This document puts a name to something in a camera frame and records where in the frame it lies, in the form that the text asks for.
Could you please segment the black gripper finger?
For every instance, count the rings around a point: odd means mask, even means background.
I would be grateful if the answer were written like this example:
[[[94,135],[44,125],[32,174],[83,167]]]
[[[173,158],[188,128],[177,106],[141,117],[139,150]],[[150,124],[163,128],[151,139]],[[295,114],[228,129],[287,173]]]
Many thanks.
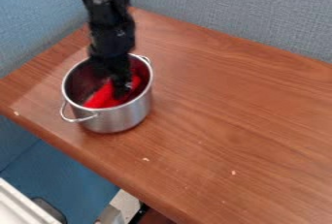
[[[99,78],[107,78],[109,77],[109,69],[107,69],[107,66],[105,64],[105,61],[97,56],[91,56],[89,61],[90,61],[91,67],[94,69],[95,75]]]
[[[118,56],[109,60],[107,69],[114,85],[114,98],[122,98],[131,90],[133,73],[127,56]]]

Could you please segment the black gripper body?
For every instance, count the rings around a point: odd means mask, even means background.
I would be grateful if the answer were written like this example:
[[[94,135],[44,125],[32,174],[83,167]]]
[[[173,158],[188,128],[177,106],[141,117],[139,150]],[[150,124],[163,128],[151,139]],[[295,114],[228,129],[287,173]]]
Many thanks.
[[[125,18],[119,21],[90,19],[91,44],[90,58],[99,63],[126,63],[129,53],[135,46],[135,21]]]

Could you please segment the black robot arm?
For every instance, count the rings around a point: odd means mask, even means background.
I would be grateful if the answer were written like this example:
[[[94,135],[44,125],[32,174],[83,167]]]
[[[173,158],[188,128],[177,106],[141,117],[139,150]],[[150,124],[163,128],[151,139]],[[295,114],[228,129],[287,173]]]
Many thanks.
[[[133,85],[129,53],[135,46],[135,21],[130,0],[82,0],[89,14],[91,34],[90,60],[111,79],[115,99]]]

